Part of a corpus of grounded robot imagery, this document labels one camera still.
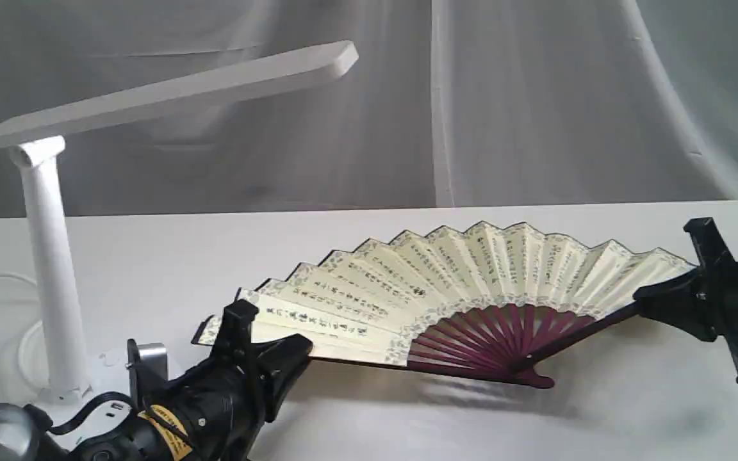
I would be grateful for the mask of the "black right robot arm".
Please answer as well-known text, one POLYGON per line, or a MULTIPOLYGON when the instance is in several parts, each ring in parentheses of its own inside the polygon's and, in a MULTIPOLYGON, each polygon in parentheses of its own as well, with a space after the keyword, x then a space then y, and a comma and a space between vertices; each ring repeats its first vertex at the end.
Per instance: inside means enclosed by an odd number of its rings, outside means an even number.
POLYGON ((738 383, 738 261, 712 218, 684 225, 699 265, 685 274, 639 288, 634 304, 641 317, 675 327, 700 341, 724 337, 738 383))

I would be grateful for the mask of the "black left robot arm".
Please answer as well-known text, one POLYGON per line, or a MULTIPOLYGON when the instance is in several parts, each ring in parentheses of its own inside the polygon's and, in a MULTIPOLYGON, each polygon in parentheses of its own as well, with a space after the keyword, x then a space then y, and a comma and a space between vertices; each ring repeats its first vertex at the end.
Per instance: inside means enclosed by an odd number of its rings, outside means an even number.
POLYGON ((99 394, 61 425, 36 406, 0 403, 0 460, 246 460, 313 349, 300 334, 254 343, 258 312, 244 300, 228 305, 208 358, 172 380, 165 354, 144 352, 129 339, 131 392, 99 394), (129 406, 114 429, 71 450, 56 442, 114 402, 129 406))

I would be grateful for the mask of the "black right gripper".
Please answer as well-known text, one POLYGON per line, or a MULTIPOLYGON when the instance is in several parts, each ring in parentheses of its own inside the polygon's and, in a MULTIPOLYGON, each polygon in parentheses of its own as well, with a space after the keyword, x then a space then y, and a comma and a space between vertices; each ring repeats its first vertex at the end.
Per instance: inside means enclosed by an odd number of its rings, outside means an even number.
POLYGON ((682 330, 699 341, 712 343, 723 336, 738 383, 738 261, 714 219, 693 218, 684 230, 691 237, 699 268, 637 289, 633 295, 635 313, 682 330))

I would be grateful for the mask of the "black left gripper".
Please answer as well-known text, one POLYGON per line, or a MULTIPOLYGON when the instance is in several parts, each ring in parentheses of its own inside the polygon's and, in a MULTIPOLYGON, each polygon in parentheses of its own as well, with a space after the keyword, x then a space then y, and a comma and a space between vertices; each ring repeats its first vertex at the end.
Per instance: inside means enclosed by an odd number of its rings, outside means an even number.
POLYGON ((301 334, 255 342, 259 307, 228 305, 207 359, 169 379, 132 424, 135 460, 245 460, 311 359, 301 334))

